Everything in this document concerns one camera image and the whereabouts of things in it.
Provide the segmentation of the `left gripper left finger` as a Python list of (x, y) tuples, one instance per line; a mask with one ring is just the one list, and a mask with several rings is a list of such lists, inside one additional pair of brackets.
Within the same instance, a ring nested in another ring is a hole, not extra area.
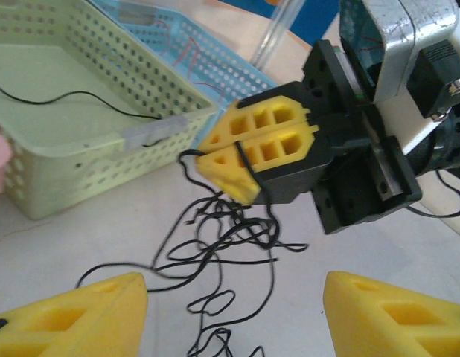
[(0, 356), (136, 356), (147, 315), (140, 273), (0, 313)]

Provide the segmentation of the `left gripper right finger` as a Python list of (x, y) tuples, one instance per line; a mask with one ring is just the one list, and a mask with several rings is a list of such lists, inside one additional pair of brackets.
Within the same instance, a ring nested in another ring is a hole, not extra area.
[(460, 356), (460, 304), (331, 271), (323, 306), (337, 356)]

